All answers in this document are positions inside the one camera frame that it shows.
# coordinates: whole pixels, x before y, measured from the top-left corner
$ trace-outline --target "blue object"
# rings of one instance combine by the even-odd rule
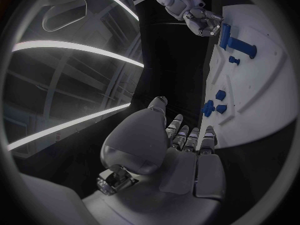
[[[221,100],[223,101],[223,99],[226,97],[226,92],[223,90],[219,90],[217,91],[216,95],[215,95],[215,99]]]
[[[227,105],[218,105],[216,106],[216,111],[220,114],[224,113],[227,110]]]
[[[233,37],[228,39],[227,45],[232,49],[238,50],[244,54],[248,54],[251,59],[254,59],[257,54],[257,47],[255,45],[250,45]]]
[[[240,64],[240,60],[236,59],[234,56],[229,57],[229,62],[232,63],[232,64],[236,63],[237,65]]]
[[[216,108],[214,107],[214,101],[208,100],[201,109],[201,112],[204,113],[204,116],[208,118],[215,110]]]
[[[220,47],[224,50],[226,50],[228,39],[230,37],[230,30],[231,30],[230,25],[228,25],[226,23],[222,24],[222,36],[221,36],[221,41],[220,41]]]

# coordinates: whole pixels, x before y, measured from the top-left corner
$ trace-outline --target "dark background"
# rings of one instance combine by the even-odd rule
[[[204,0],[206,9],[219,12],[222,6],[249,4],[249,0]],[[299,21],[297,0],[277,0]],[[26,160],[15,160],[20,172],[74,189],[81,198],[93,193],[96,177],[104,170],[100,149],[110,132],[130,114],[146,108],[156,96],[166,96],[168,123],[178,114],[190,129],[201,124],[200,108],[209,72],[208,61],[216,37],[195,36],[186,26],[165,24],[176,20],[152,0],[136,6],[140,20],[143,63],[131,106],[73,134]],[[292,142],[295,122],[256,142],[218,149],[226,174],[227,194],[215,224],[227,225],[246,213],[277,177]],[[299,178],[276,213],[265,224],[297,221],[296,199]]]

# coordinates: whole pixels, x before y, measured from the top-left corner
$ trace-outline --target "robotic arm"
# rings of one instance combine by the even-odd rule
[[[221,29],[223,17],[205,10],[203,0],[156,0],[166,11],[179,21],[185,21],[197,36],[213,37]]]

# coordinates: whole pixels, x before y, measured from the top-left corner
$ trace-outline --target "led light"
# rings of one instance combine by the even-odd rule
[[[88,115],[88,116],[84,116],[84,117],[81,117],[81,118],[78,118],[78,119],[75,119],[75,120],[72,120],[72,121],[68,121],[68,122],[65,122],[63,124],[51,127],[51,128],[48,128],[46,130],[37,132],[35,134],[32,134],[32,135],[27,136],[27,137],[24,137],[24,138],[22,138],[22,139],[20,139],[18,141],[15,141],[15,142],[9,144],[7,146],[7,149],[8,149],[8,151],[10,151],[12,149],[15,149],[15,148],[21,146],[21,145],[29,143],[29,142],[31,142],[33,140],[39,139],[41,137],[44,137],[44,136],[49,135],[49,134],[52,134],[52,133],[57,132],[59,130],[68,128],[68,127],[73,126],[75,124],[79,124],[79,123],[82,123],[84,121],[87,121],[87,120],[94,119],[96,117],[102,116],[104,114],[108,114],[108,113],[111,113],[111,112],[114,112],[114,111],[117,111],[117,110],[120,110],[120,109],[127,108],[127,107],[129,107],[129,105],[130,105],[130,103],[127,103],[127,104],[124,104],[124,105],[121,105],[121,106],[116,106],[116,107],[113,107],[113,108],[110,108],[110,109],[107,109],[107,110],[104,110],[104,111],[96,112],[94,114],[91,114],[91,115]]]
[[[139,20],[138,16],[135,15],[135,13],[133,11],[131,11],[127,6],[125,6],[124,3],[122,3],[120,0],[114,0],[117,4],[119,4],[120,6],[122,6],[127,12],[129,12],[132,16],[134,16],[134,18],[136,20]]]
[[[100,54],[111,58],[119,59],[124,62],[140,66],[142,68],[144,67],[144,65],[140,62],[115,54],[113,52],[105,51],[92,46],[86,46],[86,45],[66,42],[66,41],[49,41],[49,40],[25,41],[14,45],[12,51],[14,52],[22,49],[31,49],[31,48],[63,48],[63,49],[81,50],[81,51],[86,51],[90,53]]]

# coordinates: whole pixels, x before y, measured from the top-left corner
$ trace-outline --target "curved light strip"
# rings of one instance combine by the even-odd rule
[[[132,59],[129,59],[127,57],[115,54],[110,51],[105,51],[100,48],[95,48],[92,46],[86,46],[78,43],[72,43],[72,42],[66,42],[66,41],[49,41],[49,40],[37,40],[37,41],[25,41],[17,43],[13,46],[12,51],[18,51],[22,49],[31,49],[31,48],[63,48],[63,49],[75,49],[75,50],[81,50],[86,51],[90,53],[95,54],[101,54],[104,56],[108,56],[111,58],[119,59],[127,63],[131,63],[134,65],[137,65],[139,67],[144,67],[144,65],[140,62],[134,61]]]
[[[129,107],[129,105],[130,105],[130,103],[127,103],[127,104],[124,104],[124,105],[121,105],[121,106],[116,106],[116,107],[113,107],[113,108],[110,108],[110,109],[107,109],[107,110],[104,110],[104,111],[96,112],[94,114],[91,114],[91,115],[88,115],[88,116],[84,116],[84,117],[81,117],[81,118],[78,118],[78,119],[75,119],[75,120],[72,120],[72,121],[68,121],[68,122],[65,122],[63,124],[51,127],[51,128],[48,128],[46,130],[37,132],[35,134],[32,134],[32,135],[27,136],[27,137],[24,137],[24,138],[22,138],[22,139],[20,139],[18,141],[15,141],[15,142],[9,144],[7,146],[7,149],[8,149],[8,151],[10,151],[12,149],[15,149],[15,148],[21,146],[21,145],[27,144],[27,143],[29,143],[29,142],[31,142],[33,140],[39,139],[41,137],[44,137],[44,136],[49,135],[49,134],[52,134],[52,133],[57,132],[59,130],[68,128],[68,127],[73,126],[75,124],[79,124],[79,123],[82,123],[84,121],[87,121],[87,120],[94,119],[96,117],[102,116],[104,114],[108,114],[108,113],[111,113],[111,112],[114,112],[114,111],[117,111],[117,110],[120,110],[120,109],[127,108],[127,107]]]
[[[120,0],[114,0],[114,1],[120,6],[122,6],[127,12],[129,12],[136,20],[139,20],[138,16],[133,11],[131,11],[127,6],[125,6],[124,3],[122,3]]]

